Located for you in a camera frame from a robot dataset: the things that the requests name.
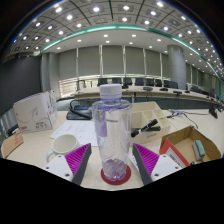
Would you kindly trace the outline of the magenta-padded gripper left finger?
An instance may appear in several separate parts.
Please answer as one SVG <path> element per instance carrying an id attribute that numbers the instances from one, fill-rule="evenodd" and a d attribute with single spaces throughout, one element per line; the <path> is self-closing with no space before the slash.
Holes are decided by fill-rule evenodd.
<path id="1" fill-rule="evenodd" d="M 88 143 L 67 155 L 57 155 L 44 167 L 44 170 L 80 185 L 91 153 L 91 144 Z"/>

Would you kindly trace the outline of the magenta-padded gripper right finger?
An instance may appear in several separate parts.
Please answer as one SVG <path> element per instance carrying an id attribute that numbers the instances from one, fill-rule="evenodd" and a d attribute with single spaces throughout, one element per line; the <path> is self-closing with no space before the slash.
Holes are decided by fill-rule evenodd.
<path id="1" fill-rule="evenodd" d="M 144 185 L 148 185 L 182 169 L 167 154 L 158 155 L 136 143 L 133 144 L 132 154 Z"/>

